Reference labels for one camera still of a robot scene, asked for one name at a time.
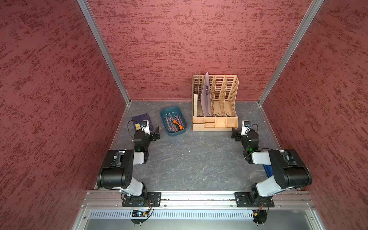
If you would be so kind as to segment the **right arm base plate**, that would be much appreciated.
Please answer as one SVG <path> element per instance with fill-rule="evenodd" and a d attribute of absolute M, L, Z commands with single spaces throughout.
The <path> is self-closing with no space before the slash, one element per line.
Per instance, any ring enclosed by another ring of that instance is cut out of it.
<path fill-rule="evenodd" d="M 274 208 L 273 197 L 263 197 L 256 192 L 235 192 L 235 202 L 238 208 Z"/>

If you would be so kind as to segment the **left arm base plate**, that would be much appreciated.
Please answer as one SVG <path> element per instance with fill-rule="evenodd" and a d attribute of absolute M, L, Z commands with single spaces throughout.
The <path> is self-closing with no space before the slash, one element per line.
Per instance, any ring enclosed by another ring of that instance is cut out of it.
<path fill-rule="evenodd" d="M 157 208 L 160 206 L 161 198 L 161 192 L 144 192 L 142 196 L 124 195 L 122 198 L 122 207 Z"/>

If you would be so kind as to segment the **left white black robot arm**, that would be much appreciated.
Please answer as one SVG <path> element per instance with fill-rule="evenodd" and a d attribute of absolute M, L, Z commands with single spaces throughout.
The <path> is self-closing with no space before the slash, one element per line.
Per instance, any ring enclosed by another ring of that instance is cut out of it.
<path fill-rule="evenodd" d="M 147 188 L 143 182 L 133 178 L 133 166 L 146 164 L 149 158 L 149 145 L 160 139 L 159 128 L 150 130 L 150 121 L 140 123 L 133 137 L 134 148 L 109 150 L 97 176 L 98 188 L 119 190 L 135 200 L 147 198 Z"/>

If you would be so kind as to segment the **teal plastic storage tray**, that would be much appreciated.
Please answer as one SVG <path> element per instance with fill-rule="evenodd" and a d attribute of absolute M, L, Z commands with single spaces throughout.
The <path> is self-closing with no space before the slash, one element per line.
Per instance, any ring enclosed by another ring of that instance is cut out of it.
<path fill-rule="evenodd" d="M 160 112 L 165 131 L 170 137 L 184 134 L 187 129 L 187 122 L 178 106 L 171 106 Z"/>

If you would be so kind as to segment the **orange handled adjustable wrench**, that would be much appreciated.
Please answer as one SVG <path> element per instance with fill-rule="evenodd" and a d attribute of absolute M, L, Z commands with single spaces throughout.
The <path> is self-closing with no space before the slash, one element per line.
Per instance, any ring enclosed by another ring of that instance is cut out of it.
<path fill-rule="evenodd" d="M 172 122 L 174 124 L 176 132 L 184 129 L 184 127 L 180 123 L 178 123 L 176 120 L 173 120 Z"/>

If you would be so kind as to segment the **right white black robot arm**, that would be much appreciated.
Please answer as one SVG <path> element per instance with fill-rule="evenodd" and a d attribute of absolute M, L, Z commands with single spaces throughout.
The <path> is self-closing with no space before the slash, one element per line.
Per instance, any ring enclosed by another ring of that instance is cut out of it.
<path fill-rule="evenodd" d="M 252 185 L 248 197 L 253 202 L 288 189 L 311 185 L 312 176 L 299 154 L 294 149 L 260 149 L 259 134 L 250 122 L 243 121 L 241 130 L 233 127 L 232 138 L 241 142 L 244 159 L 249 164 L 272 168 L 272 176 Z"/>

